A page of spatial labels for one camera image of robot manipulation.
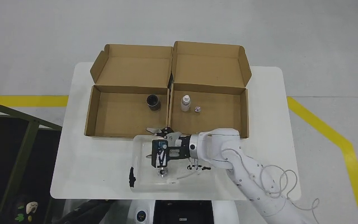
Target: black cup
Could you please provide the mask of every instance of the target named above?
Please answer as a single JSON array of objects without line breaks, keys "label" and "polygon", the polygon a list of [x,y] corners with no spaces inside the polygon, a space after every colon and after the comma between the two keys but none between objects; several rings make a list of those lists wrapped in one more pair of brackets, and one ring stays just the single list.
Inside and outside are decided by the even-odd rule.
[{"label": "black cup", "polygon": [[151,110],[159,110],[161,108],[161,102],[159,101],[158,96],[149,95],[147,98],[147,104]]}]

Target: bottle cap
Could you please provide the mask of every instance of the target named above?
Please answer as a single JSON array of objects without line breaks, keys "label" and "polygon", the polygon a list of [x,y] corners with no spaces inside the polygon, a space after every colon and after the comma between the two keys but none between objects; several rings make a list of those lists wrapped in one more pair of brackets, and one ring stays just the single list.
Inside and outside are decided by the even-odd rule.
[{"label": "bottle cap", "polygon": [[183,102],[190,102],[190,97],[189,97],[189,95],[185,95],[185,96],[183,97]]}]

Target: gray floor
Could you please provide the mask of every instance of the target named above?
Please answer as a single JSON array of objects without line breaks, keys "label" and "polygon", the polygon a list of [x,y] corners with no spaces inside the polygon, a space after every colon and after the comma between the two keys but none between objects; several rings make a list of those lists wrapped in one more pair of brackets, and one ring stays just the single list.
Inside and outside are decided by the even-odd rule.
[{"label": "gray floor", "polygon": [[[0,95],[67,95],[74,66],[107,43],[239,44],[253,66],[277,66],[286,92],[351,141],[358,133],[358,1],[152,0],[0,3]],[[18,108],[62,124],[65,108]],[[302,184],[321,223],[358,223],[342,153],[290,112]],[[241,222],[263,223],[247,202]]]}]

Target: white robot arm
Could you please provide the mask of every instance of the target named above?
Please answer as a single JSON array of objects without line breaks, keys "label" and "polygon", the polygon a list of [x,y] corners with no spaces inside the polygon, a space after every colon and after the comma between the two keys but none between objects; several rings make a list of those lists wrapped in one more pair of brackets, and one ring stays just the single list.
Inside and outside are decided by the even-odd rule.
[{"label": "white robot arm", "polygon": [[226,169],[230,179],[268,224],[311,223],[281,195],[280,188],[263,166],[243,153],[239,131],[219,128],[193,134],[189,145],[190,157]]}]

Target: white table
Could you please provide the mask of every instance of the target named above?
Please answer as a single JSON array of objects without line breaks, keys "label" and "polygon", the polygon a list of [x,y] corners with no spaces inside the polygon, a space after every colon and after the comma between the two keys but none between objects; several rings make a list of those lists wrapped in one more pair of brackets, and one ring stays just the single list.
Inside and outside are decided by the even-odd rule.
[{"label": "white table", "polygon": [[[93,85],[92,64],[79,63],[74,70],[50,191],[53,198],[246,200],[233,184],[228,183],[218,184],[217,194],[133,193],[128,183],[131,139],[84,135]],[[276,67],[256,66],[251,67],[251,71],[252,78],[247,85],[250,137],[243,141],[243,150],[264,165],[279,165],[298,174],[282,71]],[[268,171],[279,179],[281,171]],[[294,177],[289,176],[293,184]],[[298,182],[290,197],[297,200],[300,196]]]}]

